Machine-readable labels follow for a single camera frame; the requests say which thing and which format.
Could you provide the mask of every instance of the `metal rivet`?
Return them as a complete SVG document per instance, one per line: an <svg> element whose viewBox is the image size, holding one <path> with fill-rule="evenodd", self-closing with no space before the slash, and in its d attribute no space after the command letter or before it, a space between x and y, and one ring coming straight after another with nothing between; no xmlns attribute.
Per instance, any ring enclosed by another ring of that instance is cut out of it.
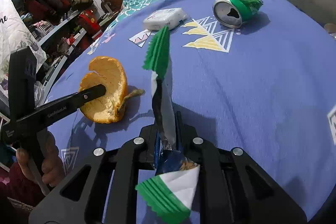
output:
<svg viewBox="0 0 336 224"><path fill-rule="evenodd" d="M236 147L235 149L233 149L233 154L235 154L236 156L241 156L243 154L243 150L239 147Z"/></svg>
<svg viewBox="0 0 336 224"><path fill-rule="evenodd" d="M93 151L93 154L94 154L95 156L103 155L103 153L104 153L104 149L102 149L102 148L96 148L96 149Z"/></svg>
<svg viewBox="0 0 336 224"><path fill-rule="evenodd" d="M196 137L196 138L193 139L193 143L194 144L202 144L203 143L203 139L199 138L199 137Z"/></svg>
<svg viewBox="0 0 336 224"><path fill-rule="evenodd" d="M141 137L137 137L133 140L135 144L142 144L145 140Z"/></svg>

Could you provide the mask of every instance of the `green aluminum can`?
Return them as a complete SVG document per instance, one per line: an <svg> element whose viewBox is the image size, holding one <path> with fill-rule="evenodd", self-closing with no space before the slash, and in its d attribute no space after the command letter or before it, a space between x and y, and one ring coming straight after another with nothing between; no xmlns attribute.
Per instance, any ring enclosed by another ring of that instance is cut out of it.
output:
<svg viewBox="0 0 336 224"><path fill-rule="evenodd" d="M213 13L221 24L239 28L258 12L262 4L262 0L215 0Z"/></svg>

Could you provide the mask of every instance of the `can rim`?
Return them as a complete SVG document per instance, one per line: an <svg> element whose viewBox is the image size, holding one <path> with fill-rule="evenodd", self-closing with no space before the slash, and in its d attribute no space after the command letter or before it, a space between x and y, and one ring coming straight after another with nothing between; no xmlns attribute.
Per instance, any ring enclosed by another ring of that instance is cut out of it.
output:
<svg viewBox="0 0 336 224"><path fill-rule="evenodd" d="M243 23L243 19L242 19L242 15L241 15L240 12L238 11L238 9L237 9L231 2L230 2L229 4L231 4L232 8L234 8L234 9L237 11L237 13L238 13L238 15L239 15L239 17L240 17L240 19L241 19L241 22L240 22L239 25L231 25L231 24L225 23L224 21L222 21L222 20L218 17L218 15L217 15L217 13L216 13L216 10L215 10L216 6L217 6L219 3L221 3L221 2L228 3L227 1L230 2L230 0L215 0L215 3L214 3L214 5L213 5L213 7L212 7L213 14L214 14L215 18L216 18L221 24L223 24L224 26L229 27L229 28L233 28L233 29L237 29L237 28L241 27L241 25L242 25L242 23Z"/></svg>

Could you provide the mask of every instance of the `white soap bar package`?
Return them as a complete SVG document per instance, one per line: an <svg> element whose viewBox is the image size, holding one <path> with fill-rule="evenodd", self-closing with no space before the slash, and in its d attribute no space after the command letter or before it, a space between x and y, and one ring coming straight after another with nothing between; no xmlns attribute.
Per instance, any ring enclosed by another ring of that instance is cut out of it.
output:
<svg viewBox="0 0 336 224"><path fill-rule="evenodd" d="M164 26L168 26L169 30L171 30L186 18L187 14L182 8L157 10L147 17L143 24L149 31L158 31Z"/></svg>

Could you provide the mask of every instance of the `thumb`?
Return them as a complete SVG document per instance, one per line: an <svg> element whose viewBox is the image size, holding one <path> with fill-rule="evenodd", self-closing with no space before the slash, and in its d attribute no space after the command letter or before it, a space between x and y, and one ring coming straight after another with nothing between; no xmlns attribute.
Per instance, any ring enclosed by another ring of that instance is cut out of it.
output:
<svg viewBox="0 0 336 224"><path fill-rule="evenodd" d="M28 152L24 150L23 148L19 148L16 151L16 158L17 158L17 162L19 163L21 171L24 174L24 176L31 181L35 181L34 176L28 167L28 161L29 161Z"/></svg>

